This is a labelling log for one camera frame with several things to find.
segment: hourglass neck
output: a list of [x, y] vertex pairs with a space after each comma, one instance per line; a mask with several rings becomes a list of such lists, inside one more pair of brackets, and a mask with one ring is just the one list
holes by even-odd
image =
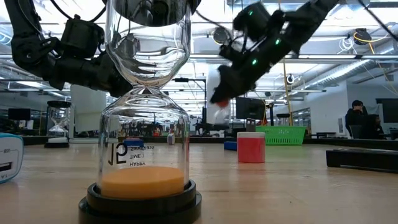
[[133, 85], [131, 93], [133, 94], [160, 94], [160, 88], [157, 86], [144, 86], [144, 85]]

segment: black hourglass base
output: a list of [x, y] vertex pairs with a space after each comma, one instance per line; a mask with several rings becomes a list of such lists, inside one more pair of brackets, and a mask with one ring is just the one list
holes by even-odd
[[200, 212], [201, 194], [193, 180], [178, 195], [150, 200], [103, 197], [92, 184], [79, 203], [79, 224], [192, 224]]

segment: yellow pole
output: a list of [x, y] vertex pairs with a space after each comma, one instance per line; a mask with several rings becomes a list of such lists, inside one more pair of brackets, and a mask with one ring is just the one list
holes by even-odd
[[289, 110], [289, 126], [293, 126], [293, 114], [292, 110], [290, 108], [290, 100], [289, 100], [289, 92], [287, 91], [287, 75], [286, 75], [286, 63], [284, 59], [284, 83], [285, 83], [285, 94], [286, 94], [286, 100], [287, 100], [287, 109]]

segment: red container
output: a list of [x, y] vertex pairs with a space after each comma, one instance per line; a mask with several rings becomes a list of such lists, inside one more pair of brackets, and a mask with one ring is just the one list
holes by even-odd
[[238, 162], [260, 163], [266, 161], [265, 133], [238, 133]]

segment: orange sand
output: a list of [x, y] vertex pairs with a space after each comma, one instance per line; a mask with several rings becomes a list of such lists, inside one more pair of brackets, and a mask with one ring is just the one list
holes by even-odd
[[173, 167], [143, 166], [104, 175], [101, 195], [123, 199], [150, 199], [184, 190], [184, 174]]

